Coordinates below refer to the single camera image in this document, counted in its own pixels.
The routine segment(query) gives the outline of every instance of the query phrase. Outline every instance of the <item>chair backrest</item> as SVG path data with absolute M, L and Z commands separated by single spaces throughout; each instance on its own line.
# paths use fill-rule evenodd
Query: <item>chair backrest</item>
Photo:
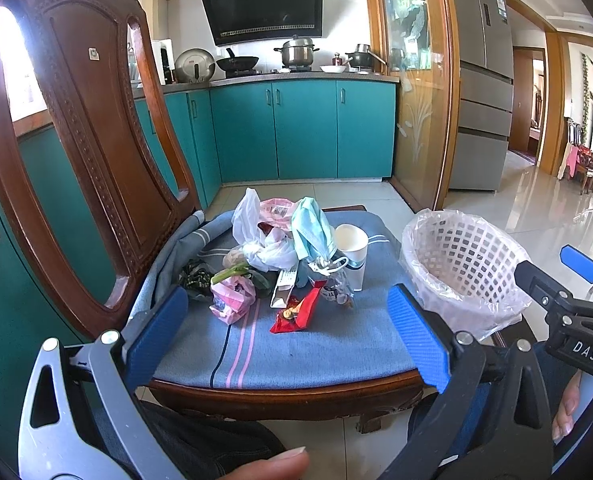
M 105 304 L 65 258 L 19 153 L 0 57 L 0 202 L 24 254 L 75 328 L 97 336 L 125 323 L 156 254 L 199 206 L 163 100 L 145 13 L 137 0 L 0 0 L 22 30 L 36 79 L 110 259 Z M 152 158 L 134 108 L 128 27 L 152 122 L 179 188 Z

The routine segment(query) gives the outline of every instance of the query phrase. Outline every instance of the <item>trash can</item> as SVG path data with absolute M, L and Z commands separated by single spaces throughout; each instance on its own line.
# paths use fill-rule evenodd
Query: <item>trash can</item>
M 479 341 L 520 321 L 531 298 L 516 286 L 514 271 L 529 259 L 511 236 L 456 210 L 423 210 L 403 231 L 401 264 L 419 303 L 453 332 Z

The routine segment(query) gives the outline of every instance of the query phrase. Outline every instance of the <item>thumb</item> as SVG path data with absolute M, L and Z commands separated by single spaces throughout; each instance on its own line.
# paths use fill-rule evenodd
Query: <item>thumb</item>
M 221 480 L 298 480 L 310 465 L 305 447 L 291 449 L 270 460 L 251 462 Z

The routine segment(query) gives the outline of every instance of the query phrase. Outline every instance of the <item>hanging vine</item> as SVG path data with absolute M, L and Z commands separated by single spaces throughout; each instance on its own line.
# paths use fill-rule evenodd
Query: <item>hanging vine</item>
M 587 142 L 587 120 L 589 118 L 589 81 L 587 76 L 587 56 L 581 54 L 583 59 L 583 123 L 580 125 L 581 144 Z

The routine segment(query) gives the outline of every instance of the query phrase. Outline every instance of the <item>paper cup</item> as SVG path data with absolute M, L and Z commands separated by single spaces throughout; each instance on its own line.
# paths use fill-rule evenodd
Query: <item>paper cup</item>
M 334 231 L 337 248 L 349 259 L 345 272 L 355 292 L 363 290 L 368 238 L 365 231 L 350 224 L 343 224 Z

